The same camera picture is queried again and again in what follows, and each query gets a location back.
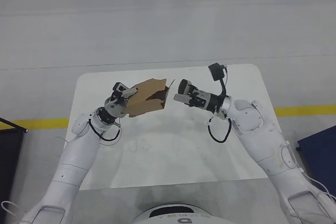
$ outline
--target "yellow tape line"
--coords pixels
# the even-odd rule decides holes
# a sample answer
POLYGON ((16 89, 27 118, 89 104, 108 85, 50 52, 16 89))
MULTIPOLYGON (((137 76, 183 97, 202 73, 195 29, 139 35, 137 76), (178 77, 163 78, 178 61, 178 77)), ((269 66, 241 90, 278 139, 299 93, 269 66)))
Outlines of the yellow tape line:
POLYGON ((336 105, 293 106, 290 108, 274 108, 276 116, 312 116, 334 115, 336 105))
MULTIPOLYGON (((282 116, 312 116, 335 115, 336 105, 293 106, 289 108, 274 108, 277 117, 282 116)), ((68 118, 51 118, 38 120, 13 120, 11 122, 28 130, 67 128, 68 118)), ((0 122, 0 130, 11 128, 0 122)))
MULTIPOLYGON (((68 118, 51 118, 51 119, 39 119, 39 120, 13 120, 14 124, 22 126, 28 130, 33 129, 57 129, 67 128, 68 118)), ((0 130, 12 128, 11 126, 0 122, 0 130)))

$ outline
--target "brown cardboard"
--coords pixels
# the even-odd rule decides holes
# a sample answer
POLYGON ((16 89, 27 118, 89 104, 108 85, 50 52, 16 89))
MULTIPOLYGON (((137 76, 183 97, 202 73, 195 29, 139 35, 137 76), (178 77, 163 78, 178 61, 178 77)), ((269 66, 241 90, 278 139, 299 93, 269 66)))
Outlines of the brown cardboard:
POLYGON ((123 112, 129 117, 139 116, 147 112, 164 109, 169 87, 166 86, 167 79, 156 80, 151 78, 132 88, 137 88, 136 94, 128 99, 123 112))

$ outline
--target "table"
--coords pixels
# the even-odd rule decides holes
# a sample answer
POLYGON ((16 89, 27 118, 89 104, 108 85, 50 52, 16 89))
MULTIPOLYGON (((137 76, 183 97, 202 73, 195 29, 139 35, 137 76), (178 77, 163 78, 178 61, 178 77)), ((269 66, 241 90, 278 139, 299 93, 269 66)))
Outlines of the table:
MULTIPOLYGON (((103 106, 116 82, 130 87, 149 78, 167 78, 167 83, 175 79, 165 109, 121 119, 123 133, 120 141, 114 146, 100 147, 81 190, 267 177, 233 132, 224 144, 210 138, 205 124, 211 117, 209 112, 173 100, 182 78, 190 80, 199 89, 219 94, 220 84, 213 81, 207 66, 82 75, 76 85, 66 140, 74 137, 71 132, 74 120, 81 113, 90 113, 103 106)), ((256 66, 228 66, 227 93, 236 100, 258 100, 278 125, 256 66)), ((213 121, 215 136, 223 138, 226 131, 226 122, 213 121)))

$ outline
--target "black cable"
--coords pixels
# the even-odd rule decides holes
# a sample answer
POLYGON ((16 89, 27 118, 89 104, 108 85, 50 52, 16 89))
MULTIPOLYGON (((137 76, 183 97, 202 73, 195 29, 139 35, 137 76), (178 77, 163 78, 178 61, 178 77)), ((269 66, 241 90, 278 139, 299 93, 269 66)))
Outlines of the black cable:
POLYGON ((91 123, 91 119, 88 120, 88 124, 89 124, 90 127, 92 128, 93 132, 95 132, 95 134, 97 134, 97 135, 100 137, 100 139, 102 139, 103 141, 106 141, 106 142, 111 142, 111 141, 116 140, 116 139, 118 138, 119 133, 121 132, 121 130, 118 130, 118 132, 117 132, 117 134, 116 134, 116 137, 114 137, 114 138, 112 138, 112 139, 106 139, 106 138, 102 137, 102 136, 96 131, 96 129, 94 128, 94 126, 93 126, 92 123, 91 123))
POLYGON ((213 134, 212 134, 212 132, 211 132, 211 126, 210 126, 211 121, 212 121, 212 118, 209 119, 209 124, 208 124, 208 132, 209 132, 209 135, 213 138, 214 141, 216 141, 216 142, 218 142, 218 143, 224 143, 224 142, 226 141, 226 139, 228 138, 228 136, 229 136, 229 134, 230 134, 230 131, 231 131, 231 120, 230 120, 230 118, 228 118, 228 121, 229 121, 229 129, 228 129, 228 132, 226 133, 225 138, 224 138, 224 140, 222 140, 222 141, 217 140, 217 139, 213 136, 213 134))

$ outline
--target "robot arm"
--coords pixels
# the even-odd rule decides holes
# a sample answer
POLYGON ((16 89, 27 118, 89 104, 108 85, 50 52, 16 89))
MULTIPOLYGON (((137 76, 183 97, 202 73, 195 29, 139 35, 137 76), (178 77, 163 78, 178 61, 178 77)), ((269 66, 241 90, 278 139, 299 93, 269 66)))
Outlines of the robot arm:
MULTIPOLYGON (((225 66, 209 66, 213 79, 220 80, 225 66)), ((253 160, 265 171, 279 195, 289 223, 336 223, 336 202, 313 186, 290 154, 289 142, 266 116, 256 101, 233 100, 222 91, 219 96, 198 90, 182 80, 176 101, 208 110, 230 127, 253 160)))
POLYGON ((129 89, 118 82, 103 107, 91 114, 82 114, 75 121, 72 132, 76 136, 65 146, 47 192, 20 223, 71 223, 72 204, 96 158, 100 141, 113 141, 119 133, 114 139, 104 139, 102 134, 112 125, 119 125, 115 120, 125 117, 123 110, 127 100, 136 92, 136 88, 129 89))

